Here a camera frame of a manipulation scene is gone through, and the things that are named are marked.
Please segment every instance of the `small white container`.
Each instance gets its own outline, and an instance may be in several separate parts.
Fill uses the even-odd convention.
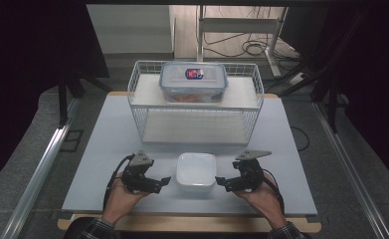
[[[218,104],[228,79],[222,64],[171,62],[163,65],[159,86],[168,103]]]
[[[179,188],[189,192],[208,192],[216,181],[216,158],[209,153],[182,153],[176,167]]]

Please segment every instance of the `shelf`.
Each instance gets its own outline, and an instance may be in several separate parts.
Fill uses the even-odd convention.
[[[141,74],[132,99],[133,107],[184,107],[217,108],[258,111],[254,82],[251,77],[228,77],[228,88],[219,104],[172,104],[168,103],[159,87],[158,74]]]

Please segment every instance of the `human hand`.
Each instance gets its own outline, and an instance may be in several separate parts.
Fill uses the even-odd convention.
[[[265,178],[276,185],[275,180],[268,173],[264,172],[264,174]],[[246,200],[259,214],[265,216],[273,229],[287,225],[275,192],[264,182],[255,191],[235,191],[234,193]]]
[[[113,225],[116,224],[120,218],[128,214],[141,198],[150,194],[142,191],[137,193],[128,191],[122,183],[121,177],[122,173],[119,173],[116,176],[110,190],[103,216],[101,217],[102,220],[110,222]]]

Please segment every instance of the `white wall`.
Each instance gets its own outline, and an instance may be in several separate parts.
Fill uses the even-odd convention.
[[[87,5],[101,50],[113,53],[173,52],[169,6]]]

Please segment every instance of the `black curtain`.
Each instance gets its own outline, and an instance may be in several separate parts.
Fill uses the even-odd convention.
[[[75,72],[108,77],[85,4],[0,1],[0,170],[30,125],[39,95]]]
[[[347,115],[389,169],[389,1],[373,4],[338,76]]]

